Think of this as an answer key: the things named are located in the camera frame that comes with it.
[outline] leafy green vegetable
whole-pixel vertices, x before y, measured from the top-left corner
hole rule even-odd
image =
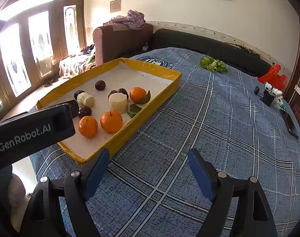
[[[151,93],[150,93],[150,90],[149,90],[147,95],[138,103],[139,104],[146,104],[147,102],[150,101],[150,99],[151,99]]]
[[[142,108],[140,108],[139,106],[135,105],[135,104],[131,104],[129,106],[129,111],[127,111],[127,114],[133,118],[135,115],[138,114],[138,112],[140,112],[142,110]]]
[[[213,57],[207,55],[200,59],[199,65],[211,72],[228,72],[222,61],[215,60]]]

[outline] black sofa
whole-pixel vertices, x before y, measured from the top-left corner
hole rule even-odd
[[[169,29],[157,30],[148,41],[149,48],[143,51],[142,47],[120,54],[120,57],[131,58],[134,55],[155,49],[176,47],[206,54],[214,59],[223,61],[251,76],[260,77],[266,74],[271,67],[258,54],[249,53],[246,49],[223,43],[207,37],[184,33]]]

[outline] cardboard tray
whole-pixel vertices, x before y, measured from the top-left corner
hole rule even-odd
[[[95,89],[98,80],[106,82],[103,91]],[[37,102],[36,108],[41,109],[57,103],[74,99],[73,94],[77,90],[84,90],[95,98],[92,108],[92,116],[98,122],[98,133],[92,138],[85,138],[78,132],[79,118],[73,119],[76,133],[58,144],[79,165],[91,159],[101,148],[109,150],[110,157],[128,141],[133,134],[149,119],[149,117],[178,89],[181,73],[155,64],[143,61],[119,58],[94,69],[86,71],[59,87],[53,89]],[[105,132],[99,123],[103,113],[110,110],[108,94],[111,90],[125,88],[129,93],[133,87],[142,87],[150,90],[151,100],[138,106],[143,109],[130,118],[127,113],[122,114],[123,127],[117,133]]]

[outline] brown sofa armrest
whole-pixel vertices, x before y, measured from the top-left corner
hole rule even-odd
[[[93,32],[96,47],[96,65],[112,61],[123,53],[141,50],[149,42],[153,26],[146,24],[141,30],[130,29],[124,24],[112,24],[98,27]]]

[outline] red plastic bag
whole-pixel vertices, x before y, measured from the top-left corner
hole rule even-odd
[[[273,65],[264,76],[258,77],[257,80],[260,81],[262,84],[267,82],[271,84],[274,88],[282,90],[287,84],[287,77],[285,74],[283,74],[282,76],[277,75],[280,69],[280,65]]]

